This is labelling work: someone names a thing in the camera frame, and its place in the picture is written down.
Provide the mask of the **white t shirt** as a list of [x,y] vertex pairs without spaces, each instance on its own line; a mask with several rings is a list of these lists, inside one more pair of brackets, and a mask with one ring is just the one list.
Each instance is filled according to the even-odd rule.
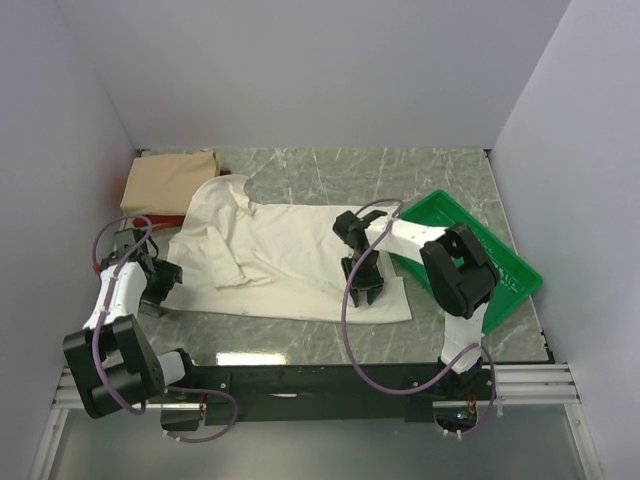
[[338,322],[347,246],[332,225],[342,205],[259,204],[242,175],[214,178],[192,196],[167,259],[182,281],[171,310]]

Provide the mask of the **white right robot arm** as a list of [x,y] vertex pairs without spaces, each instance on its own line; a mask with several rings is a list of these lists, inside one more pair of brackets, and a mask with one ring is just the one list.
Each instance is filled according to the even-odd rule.
[[[475,385],[482,367],[482,325],[500,282],[500,274],[471,228],[458,223],[432,227],[401,220],[397,213],[374,210],[362,217],[352,211],[339,215],[333,232],[352,254],[341,259],[346,279],[340,324],[342,341],[356,373],[374,389],[409,395],[439,384],[444,395],[460,399]],[[371,379],[356,360],[347,332],[347,310],[364,296],[372,305],[382,293],[378,268],[384,251],[422,265],[431,293],[445,314],[445,336],[439,372],[408,390],[384,387]]]

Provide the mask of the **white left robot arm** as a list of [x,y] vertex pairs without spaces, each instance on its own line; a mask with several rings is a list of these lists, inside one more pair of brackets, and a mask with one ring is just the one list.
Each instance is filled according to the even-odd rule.
[[143,303],[159,306],[182,282],[182,269],[150,253],[154,246],[141,228],[115,234],[115,250],[98,265],[101,288],[93,312],[81,330],[64,338],[67,365],[94,419],[125,408],[140,414],[165,390],[179,402],[199,392],[200,378],[187,368],[186,354],[156,354],[137,321]]

